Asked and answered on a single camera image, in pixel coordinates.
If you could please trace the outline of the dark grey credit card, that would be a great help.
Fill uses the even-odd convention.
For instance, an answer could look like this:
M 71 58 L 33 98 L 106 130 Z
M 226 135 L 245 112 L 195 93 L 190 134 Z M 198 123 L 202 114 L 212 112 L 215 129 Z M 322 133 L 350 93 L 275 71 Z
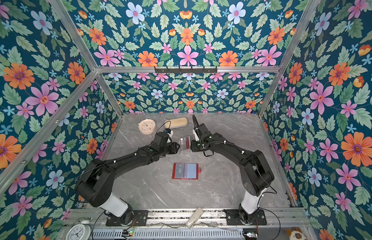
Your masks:
M 186 169 L 185 164 L 175 164 L 174 178 L 183 179 L 185 177 L 185 172 L 186 172 L 185 169 Z

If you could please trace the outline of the red card holder wallet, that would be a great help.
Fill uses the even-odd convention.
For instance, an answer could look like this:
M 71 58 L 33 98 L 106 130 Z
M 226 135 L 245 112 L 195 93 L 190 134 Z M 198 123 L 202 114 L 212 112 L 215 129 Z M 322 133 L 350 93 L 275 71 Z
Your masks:
M 185 177 L 183 179 L 175 179 L 174 178 L 175 164 L 185 164 L 186 165 Z M 196 164 L 196 163 L 174 163 L 172 179 L 173 180 L 198 180 L 199 179 L 199 174 L 201 172 L 202 172 L 202 170 L 199 167 L 199 164 Z

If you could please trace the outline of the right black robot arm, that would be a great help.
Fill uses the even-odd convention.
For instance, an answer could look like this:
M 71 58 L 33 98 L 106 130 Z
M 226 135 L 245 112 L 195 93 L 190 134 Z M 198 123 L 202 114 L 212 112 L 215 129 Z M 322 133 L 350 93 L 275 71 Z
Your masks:
M 259 150 L 245 150 L 221 134 L 212 134 L 205 124 L 198 122 L 195 115 L 193 124 L 196 139 L 192 141 L 191 149 L 194 153 L 202 152 L 205 157 L 222 155 L 240 169 L 241 182 L 246 192 L 239 205 L 239 218 L 246 225 L 252 223 L 260 210 L 262 197 L 275 179 L 265 155 Z

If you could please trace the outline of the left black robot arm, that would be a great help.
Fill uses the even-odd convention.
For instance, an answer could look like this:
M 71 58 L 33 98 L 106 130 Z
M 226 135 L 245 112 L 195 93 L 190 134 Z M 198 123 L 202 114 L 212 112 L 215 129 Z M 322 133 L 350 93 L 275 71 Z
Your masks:
M 92 207 L 103 209 L 120 225 L 130 225 L 133 221 L 133 209 L 113 193 L 114 181 L 138 167 L 150 165 L 167 155 L 177 154 L 180 145 L 172 141 L 172 134 L 172 130 L 167 128 L 157 132 L 149 145 L 139 147 L 133 153 L 105 161 L 91 161 L 78 177 L 76 193 Z

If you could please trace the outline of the pink round clock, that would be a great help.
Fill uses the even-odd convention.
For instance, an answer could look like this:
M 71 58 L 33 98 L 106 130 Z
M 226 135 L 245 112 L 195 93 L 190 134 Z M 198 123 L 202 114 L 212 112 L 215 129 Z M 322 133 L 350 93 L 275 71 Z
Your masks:
M 138 124 L 138 128 L 143 135 L 150 135 L 157 130 L 157 125 L 154 120 L 145 119 Z

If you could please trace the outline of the white remote control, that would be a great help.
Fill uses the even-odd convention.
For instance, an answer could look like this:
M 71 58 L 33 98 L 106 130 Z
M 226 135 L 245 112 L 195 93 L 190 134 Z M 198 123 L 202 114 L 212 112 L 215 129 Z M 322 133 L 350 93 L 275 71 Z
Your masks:
M 204 213 L 204 211 L 203 211 L 202 208 L 197 208 L 194 211 L 193 215 L 187 221 L 187 223 L 186 223 L 187 228 L 191 228 L 195 224 L 195 222 L 200 219 L 200 217 L 202 216 L 203 213 Z

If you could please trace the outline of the white alarm clock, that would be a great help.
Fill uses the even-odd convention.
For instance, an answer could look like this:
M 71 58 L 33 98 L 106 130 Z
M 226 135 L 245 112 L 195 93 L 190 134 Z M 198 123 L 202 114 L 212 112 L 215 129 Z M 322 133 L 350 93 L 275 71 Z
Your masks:
M 69 230 L 65 240 L 88 240 L 91 233 L 92 229 L 89 225 L 77 224 Z

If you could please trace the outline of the plush toy animal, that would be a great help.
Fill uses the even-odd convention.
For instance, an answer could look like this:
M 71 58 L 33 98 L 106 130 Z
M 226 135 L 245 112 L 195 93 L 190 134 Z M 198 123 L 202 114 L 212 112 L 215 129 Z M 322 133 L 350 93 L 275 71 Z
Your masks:
M 300 228 L 286 229 L 289 240 L 308 240 Z

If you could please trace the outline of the black hook rail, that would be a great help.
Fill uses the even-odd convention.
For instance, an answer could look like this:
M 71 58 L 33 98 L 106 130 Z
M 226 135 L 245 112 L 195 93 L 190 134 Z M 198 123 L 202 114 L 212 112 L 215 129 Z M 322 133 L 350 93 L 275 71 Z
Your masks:
M 157 74 L 215 74 L 217 67 L 154 67 Z

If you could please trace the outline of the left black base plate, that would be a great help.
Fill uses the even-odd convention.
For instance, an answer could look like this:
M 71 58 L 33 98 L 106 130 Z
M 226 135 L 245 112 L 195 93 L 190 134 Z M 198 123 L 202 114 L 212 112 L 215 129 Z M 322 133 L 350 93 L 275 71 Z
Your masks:
M 147 210 L 127 210 L 121 217 L 105 211 L 107 216 L 107 227 L 142 227 L 145 226 L 148 220 Z

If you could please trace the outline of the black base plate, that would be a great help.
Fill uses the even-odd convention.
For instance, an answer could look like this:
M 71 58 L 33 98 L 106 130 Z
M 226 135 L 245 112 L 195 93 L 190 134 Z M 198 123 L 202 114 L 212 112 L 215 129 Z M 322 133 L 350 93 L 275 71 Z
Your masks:
M 225 209 L 226 221 L 228 226 L 266 226 L 267 219 L 263 210 L 256 210 L 248 215 L 244 211 Z
M 121 217 L 105 211 L 107 216 L 107 227 L 142 227 L 145 226 L 148 220 L 147 210 L 127 210 Z

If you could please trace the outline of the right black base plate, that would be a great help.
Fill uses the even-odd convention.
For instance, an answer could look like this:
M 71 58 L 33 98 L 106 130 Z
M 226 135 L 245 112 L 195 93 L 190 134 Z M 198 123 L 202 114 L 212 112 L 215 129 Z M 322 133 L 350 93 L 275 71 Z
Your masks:
M 267 219 L 263 210 L 256 210 L 248 215 L 244 211 L 225 209 L 226 221 L 228 226 L 266 226 Z

